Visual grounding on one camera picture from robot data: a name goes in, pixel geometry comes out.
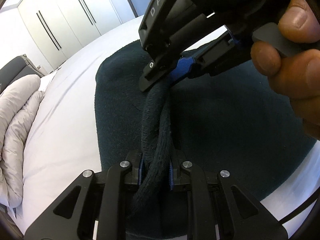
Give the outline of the person right hand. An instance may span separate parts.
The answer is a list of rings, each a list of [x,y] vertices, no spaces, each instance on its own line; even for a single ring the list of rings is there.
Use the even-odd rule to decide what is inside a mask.
[[[278,27],[290,41],[319,41],[319,22],[306,0],[291,0]],[[272,45],[255,42],[251,58],[257,71],[268,78],[271,89],[289,97],[295,115],[303,120],[304,132],[319,139],[319,50],[282,59]]]

